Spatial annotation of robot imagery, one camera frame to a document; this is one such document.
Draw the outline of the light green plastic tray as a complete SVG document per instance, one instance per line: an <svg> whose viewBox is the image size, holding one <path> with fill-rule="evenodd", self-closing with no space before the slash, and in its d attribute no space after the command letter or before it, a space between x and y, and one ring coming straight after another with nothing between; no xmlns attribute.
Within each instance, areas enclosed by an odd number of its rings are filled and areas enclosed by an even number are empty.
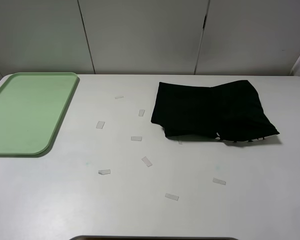
<svg viewBox="0 0 300 240"><path fill-rule="evenodd" d="M0 86L0 156L36 156L52 143L76 90L72 72L15 73Z"/></svg>

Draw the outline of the black short sleeve t-shirt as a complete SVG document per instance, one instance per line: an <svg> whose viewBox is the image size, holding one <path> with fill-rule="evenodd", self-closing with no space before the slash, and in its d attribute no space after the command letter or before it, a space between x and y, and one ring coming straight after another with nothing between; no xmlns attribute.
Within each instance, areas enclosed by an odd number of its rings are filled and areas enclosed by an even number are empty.
<svg viewBox="0 0 300 240"><path fill-rule="evenodd" d="M278 135L248 80L213 87L160 82L151 123L166 138L187 135L229 142L252 142Z"/></svg>

